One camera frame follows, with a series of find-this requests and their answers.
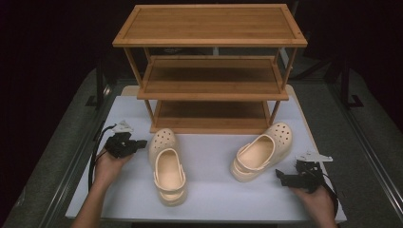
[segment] shoe rack shelf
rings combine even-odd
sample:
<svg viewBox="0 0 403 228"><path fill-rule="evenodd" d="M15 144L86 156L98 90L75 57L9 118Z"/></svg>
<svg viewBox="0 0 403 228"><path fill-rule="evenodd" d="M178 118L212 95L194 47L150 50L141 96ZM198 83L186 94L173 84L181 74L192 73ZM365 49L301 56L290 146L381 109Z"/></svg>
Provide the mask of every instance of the shoe rack shelf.
<svg viewBox="0 0 403 228"><path fill-rule="evenodd" d="M283 4L137 5L113 41L125 50L151 132L260 134L274 121L297 48L307 42ZM276 48L274 56L151 55L149 48ZM131 53L143 48L142 77ZM281 48L291 48L285 72ZM157 100L155 110L149 100ZM267 101L276 101L272 111Z"/></svg>

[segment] shoe pair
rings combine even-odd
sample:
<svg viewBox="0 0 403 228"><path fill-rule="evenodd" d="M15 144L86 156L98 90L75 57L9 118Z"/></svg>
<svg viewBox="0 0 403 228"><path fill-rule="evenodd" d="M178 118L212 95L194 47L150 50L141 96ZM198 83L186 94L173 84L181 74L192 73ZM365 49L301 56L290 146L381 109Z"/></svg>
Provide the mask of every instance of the shoe pair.
<svg viewBox="0 0 403 228"><path fill-rule="evenodd" d="M268 167L289 154L292 132L286 123L275 123L253 142L243 146L231 164L231 173L238 181L251 181ZM167 206L183 203L187 196L178 141L171 129L159 130L148 151L154 170L154 181L161 202Z"/></svg>

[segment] wooden frame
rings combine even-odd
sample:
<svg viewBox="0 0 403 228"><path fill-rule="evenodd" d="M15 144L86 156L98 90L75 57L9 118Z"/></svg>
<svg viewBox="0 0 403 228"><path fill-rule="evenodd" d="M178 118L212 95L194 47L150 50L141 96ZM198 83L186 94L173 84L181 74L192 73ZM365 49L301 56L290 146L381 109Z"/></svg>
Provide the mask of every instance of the wooden frame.
<svg viewBox="0 0 403 228"><path fill-rule="evenodd" d="M124 48L151 132L260 134L276 117L297 48L307 42L282 4L137 5L113 41ZM163 56L148 48L293 48L283 75L275 56ZM131 48L144 48L139 73ZM155 112L148 100L158 100ZM267 101L276 101L270 113Z"/></svg>

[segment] white tabletop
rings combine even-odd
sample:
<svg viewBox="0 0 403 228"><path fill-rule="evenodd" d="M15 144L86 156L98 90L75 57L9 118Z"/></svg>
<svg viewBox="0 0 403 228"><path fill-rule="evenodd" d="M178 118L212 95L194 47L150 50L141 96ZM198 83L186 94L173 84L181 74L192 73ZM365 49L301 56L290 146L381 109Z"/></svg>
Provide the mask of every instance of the white tabletop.
<svg viewBox="0 0 403 228"><path fill-rule="evenodd" d="M186 173L188 197L184 204L167 207L160 203L148 163L147 148L137 151L106 194L103 219L175 220L198 222L283 223L309 220L299 199L280 184L275 169L296 174L296 155L317 152L314 139L291 86L290 100L281 102L275 122L285 122L293 131L290 155L250 182L238 182L230 173L230 163L238 150L257 135L177 134ZM134 96L118 96L105 127L125 120L134 128L131 139L150 141L151 125L144 101ZM112 136L107 131L101 145ZM75 218L87 194L88 166L77 186L66 216ZM346 217L339 205L337 221Z"/></svg>

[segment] forearm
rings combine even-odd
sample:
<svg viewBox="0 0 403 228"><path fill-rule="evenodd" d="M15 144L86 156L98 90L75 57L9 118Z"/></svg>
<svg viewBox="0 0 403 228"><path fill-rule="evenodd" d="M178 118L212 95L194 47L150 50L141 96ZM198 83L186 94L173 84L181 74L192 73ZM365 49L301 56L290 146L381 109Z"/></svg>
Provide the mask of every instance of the forearm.
<svg viewBox="0 0 403 228"><path fill-rule="evenodd" d="M94 182L71 227L98 227L107 186Z"/></svg>
<svg viewBox="0 0 403 228"><path fill-rule="evenodd" d="M318 228L336 228L337 224L334 218L317 218L314 219Z"/></svg>

